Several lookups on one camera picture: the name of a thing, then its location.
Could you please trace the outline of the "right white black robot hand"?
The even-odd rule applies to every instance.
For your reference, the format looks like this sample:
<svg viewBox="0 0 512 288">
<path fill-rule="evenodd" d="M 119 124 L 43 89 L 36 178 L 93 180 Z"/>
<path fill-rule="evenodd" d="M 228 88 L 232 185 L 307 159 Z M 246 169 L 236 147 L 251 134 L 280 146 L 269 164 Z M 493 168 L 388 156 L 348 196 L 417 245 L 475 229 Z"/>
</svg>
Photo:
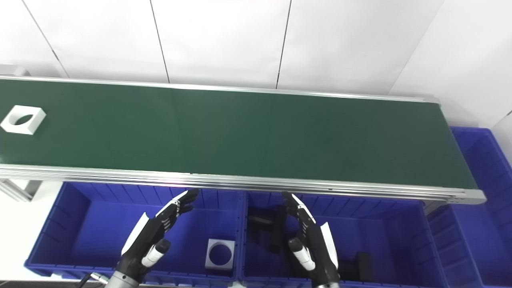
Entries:
<svg viewBox="0 0 512 288">
<path fill-rule="evenodd" d="M 305 270 L 313 288 L 340 287 L 338 256 L 328 223 L 317 224 L 309 208 L 293 193 L 281 193 L 290 216 L 297 219 L 300 231 L 288 246 Z"/>
</svg>

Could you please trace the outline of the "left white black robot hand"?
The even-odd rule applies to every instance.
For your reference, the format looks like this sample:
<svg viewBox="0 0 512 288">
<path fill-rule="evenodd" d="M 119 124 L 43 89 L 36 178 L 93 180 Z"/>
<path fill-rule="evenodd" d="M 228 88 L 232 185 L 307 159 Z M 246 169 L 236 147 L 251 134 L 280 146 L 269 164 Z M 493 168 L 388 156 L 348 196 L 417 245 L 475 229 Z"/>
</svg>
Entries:
<svg viewBox="0 0 512 288">
<path fill-rule="evenodd" d="M 193 209 L 192 203 L 199 192 L 198 188 L 192 188 L 180 193 L 152 218 L 143 213 L 121 250 L 113 277 L 132 286 L 142 283 L 146 274 L 170 249 L 171 242 L 165 239 L 165 234 L 180 215 Z"/>
</svg>

